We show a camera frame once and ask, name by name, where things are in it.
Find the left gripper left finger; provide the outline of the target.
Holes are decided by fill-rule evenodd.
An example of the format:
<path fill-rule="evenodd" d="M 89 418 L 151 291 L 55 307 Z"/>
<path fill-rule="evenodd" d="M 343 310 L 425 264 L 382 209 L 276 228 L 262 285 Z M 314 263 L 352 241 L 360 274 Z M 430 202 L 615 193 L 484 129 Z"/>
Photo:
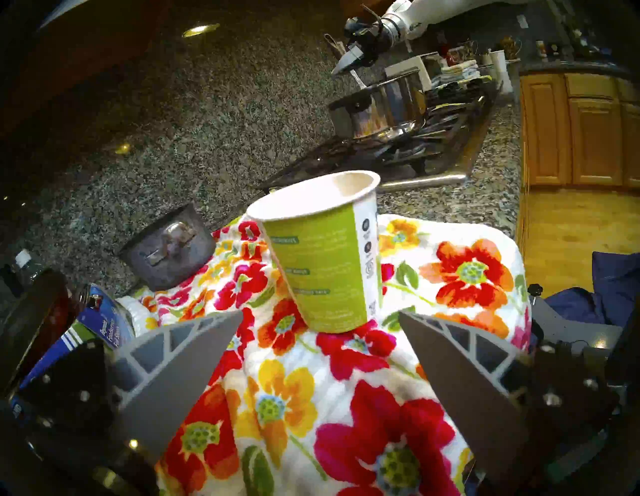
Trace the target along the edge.
<path fill-rule="evenodd" d="M 241 310 L 146 332 L 118 348 L 109 368 L 114 439 L 137 441 L 156 463 L 195 405 L 243 322 Z"/>

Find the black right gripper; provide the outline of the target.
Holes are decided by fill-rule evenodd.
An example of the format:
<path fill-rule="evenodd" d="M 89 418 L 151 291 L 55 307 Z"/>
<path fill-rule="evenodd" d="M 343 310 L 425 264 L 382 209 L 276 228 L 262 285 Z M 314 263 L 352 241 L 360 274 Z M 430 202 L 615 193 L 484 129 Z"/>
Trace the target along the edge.
<path fill-rule="evenodd" d="M 333 76 L 350 72 L 360 65 L 374 65 L 380 55 L 393 46 L 393 33 L 379 20 L 367 24 L 358 17 L 348 18 L 344 34 L 347 48 L 332 70 Z"/>

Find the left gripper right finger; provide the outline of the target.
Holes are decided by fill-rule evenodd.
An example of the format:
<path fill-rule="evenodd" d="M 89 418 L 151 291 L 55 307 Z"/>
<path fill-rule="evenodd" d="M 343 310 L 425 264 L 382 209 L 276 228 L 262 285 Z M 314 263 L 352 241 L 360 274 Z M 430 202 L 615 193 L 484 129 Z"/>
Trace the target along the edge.
<path fill-rule="evenodd" d="M 524 485 L 531 357 L 478 327 L 399 312 L 431 388 L 491 485 Z"/>

